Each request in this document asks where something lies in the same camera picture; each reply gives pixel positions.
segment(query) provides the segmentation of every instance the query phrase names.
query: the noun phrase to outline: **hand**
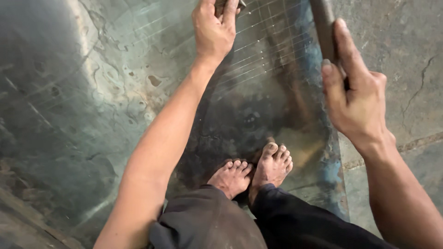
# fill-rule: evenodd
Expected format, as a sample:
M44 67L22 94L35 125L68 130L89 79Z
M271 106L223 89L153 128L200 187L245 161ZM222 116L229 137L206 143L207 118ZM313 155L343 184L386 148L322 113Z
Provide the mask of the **hand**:
M228 0L219 18L215 17L215 0L200 0L192 12L197 44L197 58L216 67L231 51L235 39L235 15L239 0Z
M385 123L386 76L368 70L343 19L335 22L335 39L350 90L345 91L341 70L324 60L323 86L332 124L359 151L373 143L388 141L395 145L395 137Z

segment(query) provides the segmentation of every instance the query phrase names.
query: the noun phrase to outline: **dirty foot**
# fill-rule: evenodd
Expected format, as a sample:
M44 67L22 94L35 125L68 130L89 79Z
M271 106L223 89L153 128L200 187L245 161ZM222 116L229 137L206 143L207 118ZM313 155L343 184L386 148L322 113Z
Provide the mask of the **dirty foot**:
M279 187L292 167L292 157L284 145L279 147L275 143L267 144L263 148L263 154L258 161L257 170L249 189L249 203L254 203L261 186L272 183Z
M214 185L232 200L236 195L245 191L251 183L248 175L252 170L252 164L241 162L227 162L209 179L208 184Z

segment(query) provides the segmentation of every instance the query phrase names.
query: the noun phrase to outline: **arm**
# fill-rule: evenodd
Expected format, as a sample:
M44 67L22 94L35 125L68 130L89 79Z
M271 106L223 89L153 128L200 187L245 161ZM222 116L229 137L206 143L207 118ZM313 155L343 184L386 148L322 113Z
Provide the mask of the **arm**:
M192 13L197 58L182 84L149 125L128 160L118 197L95 248L142 248L163 207L169 178L183 154L195 112L215 69L235 38L238 0L214 16L215 0L201 0Z
M369 202L383 237L414 248L443 248L443 219L396 148L385 123L386 76L369 71L346 23L335 23L342 66L349 77L345 91L340 70L324 61L322 75L329 116L365 160Z

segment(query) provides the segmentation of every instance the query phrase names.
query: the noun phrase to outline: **metal sheet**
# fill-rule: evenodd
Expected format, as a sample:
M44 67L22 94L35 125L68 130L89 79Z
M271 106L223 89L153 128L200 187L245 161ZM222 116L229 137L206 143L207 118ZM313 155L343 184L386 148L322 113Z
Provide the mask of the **metal sheet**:
M2 190L92 247L127 158L193 61L196 3L2 1ZM167 196L204 183L227 158L254 160L272 137L295 162L282 187L347 219L309 2L246 3Z

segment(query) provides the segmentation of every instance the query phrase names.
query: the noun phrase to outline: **dark trousers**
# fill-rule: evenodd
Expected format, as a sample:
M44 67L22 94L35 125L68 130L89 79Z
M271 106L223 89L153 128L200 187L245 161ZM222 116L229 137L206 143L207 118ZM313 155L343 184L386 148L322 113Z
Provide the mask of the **dark trousers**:
M394 248L329 211L263 186L251 207L257 220L212 185L172 199L150 229L156 249Z

